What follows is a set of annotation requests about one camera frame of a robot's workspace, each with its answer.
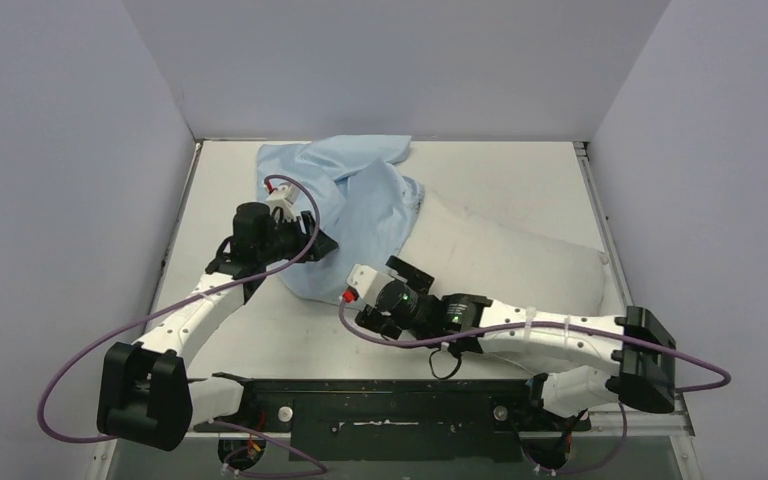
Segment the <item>white pillow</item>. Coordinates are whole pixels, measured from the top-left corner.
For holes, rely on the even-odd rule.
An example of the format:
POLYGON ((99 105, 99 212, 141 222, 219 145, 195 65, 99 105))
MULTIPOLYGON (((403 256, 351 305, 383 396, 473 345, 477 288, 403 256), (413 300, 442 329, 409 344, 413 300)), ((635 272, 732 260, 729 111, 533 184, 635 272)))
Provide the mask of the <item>white pillow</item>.
POLYGON ((517 307, 598 316, 607 311, 607 255, 508 227, 433 190, 399 258, 434 277, 434 295, 483 295, 517 307))

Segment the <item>light blue pillowcase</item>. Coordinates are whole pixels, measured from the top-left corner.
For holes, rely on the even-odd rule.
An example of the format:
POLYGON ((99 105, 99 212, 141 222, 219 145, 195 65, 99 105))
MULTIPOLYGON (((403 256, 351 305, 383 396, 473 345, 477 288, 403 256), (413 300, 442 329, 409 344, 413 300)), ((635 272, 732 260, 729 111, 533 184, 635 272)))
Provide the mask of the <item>light blue pillowcase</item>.
POLYGON ((338 135, 309 143, 263 145, 256 157, 257 179, 288 176, 306 187, 310 198, 296 206, 318 205, 320 233, 337 250, 323 260, 295 264, 279 279, 296 296, 337 304, 345 280, 357 264, 382 270, 400 252, 417 219, 425 190, 403 176, 408 135, 338 135))

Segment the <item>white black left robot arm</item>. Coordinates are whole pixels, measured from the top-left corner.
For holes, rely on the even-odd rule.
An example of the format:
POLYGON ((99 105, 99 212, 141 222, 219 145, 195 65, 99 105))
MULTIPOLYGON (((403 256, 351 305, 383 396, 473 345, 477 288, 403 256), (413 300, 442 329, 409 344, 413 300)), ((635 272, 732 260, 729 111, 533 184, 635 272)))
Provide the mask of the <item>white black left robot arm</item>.
POLYGON ((191 378, 188 367, 218 327, 245 305, 269 266, 317 262, 338 243, 318 228, 312 211, 295 218, 258 202, 238 206, 223 240, 187 305, 130 344, 106 352, 97 410, 103 434, 175 449, 194 426, 221 417, 244 430, 258 419, 259 403, 241 381, 223 375, 191 378))

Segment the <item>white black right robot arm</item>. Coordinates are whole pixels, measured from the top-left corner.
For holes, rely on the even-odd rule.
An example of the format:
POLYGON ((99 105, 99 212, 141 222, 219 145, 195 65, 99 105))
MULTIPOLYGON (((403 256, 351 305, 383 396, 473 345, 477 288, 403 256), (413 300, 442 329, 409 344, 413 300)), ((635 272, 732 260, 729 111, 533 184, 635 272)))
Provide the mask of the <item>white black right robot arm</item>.
POLYGON ((482 295, 437 297, 434 279, 397 257, 388 271, 357 264, 345 303, 363 305, 355 323, 371 340, 397 348, 440 348, 464 354, 525 355, 570 363, 529 379, 526 414, 549 428, 562 418, 610 403, 668 414, 675 409, 674 337, 648 309, 621 315, 574 316, 516 307, 482 295))

